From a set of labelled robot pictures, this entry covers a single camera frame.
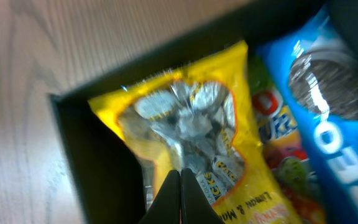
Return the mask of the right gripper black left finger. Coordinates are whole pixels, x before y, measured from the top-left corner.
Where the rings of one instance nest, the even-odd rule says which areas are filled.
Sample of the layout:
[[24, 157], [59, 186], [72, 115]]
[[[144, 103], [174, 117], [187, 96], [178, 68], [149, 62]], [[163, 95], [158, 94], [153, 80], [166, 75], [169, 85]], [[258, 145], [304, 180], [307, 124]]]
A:
[[139, 224], [179, 224], [180, 208], [180, 175], [171, 170]]

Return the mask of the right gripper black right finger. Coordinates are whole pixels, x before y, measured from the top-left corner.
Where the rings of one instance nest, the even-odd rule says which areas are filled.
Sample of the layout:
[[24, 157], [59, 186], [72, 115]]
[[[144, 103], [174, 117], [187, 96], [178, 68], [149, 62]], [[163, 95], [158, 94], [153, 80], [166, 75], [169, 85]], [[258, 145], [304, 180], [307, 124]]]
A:
[[180, 194], [182, 224], [224, 224], [208, 203], [191, 169], [181, 171]]

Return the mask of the black gift box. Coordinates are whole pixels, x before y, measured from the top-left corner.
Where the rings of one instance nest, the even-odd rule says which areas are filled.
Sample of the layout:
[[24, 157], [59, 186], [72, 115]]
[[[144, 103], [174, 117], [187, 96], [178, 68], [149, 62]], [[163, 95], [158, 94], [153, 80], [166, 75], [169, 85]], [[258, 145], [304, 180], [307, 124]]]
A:
[[327, 7], [337, 34], [358, 61], [358, 1], [253, 1], [99, 80], [71, 93], [53, 96], [51, 103], [58, 129], [87, 220], [139, 223], [150, 208], [145, 203], [139, 161], [124, 141], [92, 112], [90, 99], [189, 65], [240, 41], [248, 47], [249, 86], [248, 59], [256, 56], [262, 60], [258, 54], [261, 46], [298, 30], [322, 7]]

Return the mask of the yellow Hacks candy bag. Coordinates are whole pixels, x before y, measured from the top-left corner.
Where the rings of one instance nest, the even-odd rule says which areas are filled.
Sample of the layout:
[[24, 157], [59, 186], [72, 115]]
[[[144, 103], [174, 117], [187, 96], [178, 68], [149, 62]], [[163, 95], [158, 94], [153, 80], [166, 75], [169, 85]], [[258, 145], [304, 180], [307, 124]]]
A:
[[225, 223], [299, 223], [262, 156], [240, 41], [89, 100], [134, 153], [150, 207], [171, 170], [190, 169]]

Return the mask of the Haribo worms gummy bag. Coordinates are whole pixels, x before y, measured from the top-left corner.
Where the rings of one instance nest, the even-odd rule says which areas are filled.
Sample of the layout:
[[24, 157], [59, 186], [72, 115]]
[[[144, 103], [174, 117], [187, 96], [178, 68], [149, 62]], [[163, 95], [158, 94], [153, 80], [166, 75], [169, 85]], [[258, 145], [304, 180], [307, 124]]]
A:
[[303, 223], [327, 223], [318, 178], [303, 149], [298, 125], [262, 60], [253, 56], [248, 63], [263, 157]]

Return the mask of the blue Oreo cookie pack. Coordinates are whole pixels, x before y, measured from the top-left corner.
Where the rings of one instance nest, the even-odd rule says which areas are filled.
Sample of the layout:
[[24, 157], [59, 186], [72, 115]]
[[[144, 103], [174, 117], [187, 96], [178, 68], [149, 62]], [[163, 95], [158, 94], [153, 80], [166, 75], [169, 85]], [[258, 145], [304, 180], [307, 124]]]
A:
[[297, 122], [330, 219], [358, 223], [358, 61], [327, 7], [258, 54]]

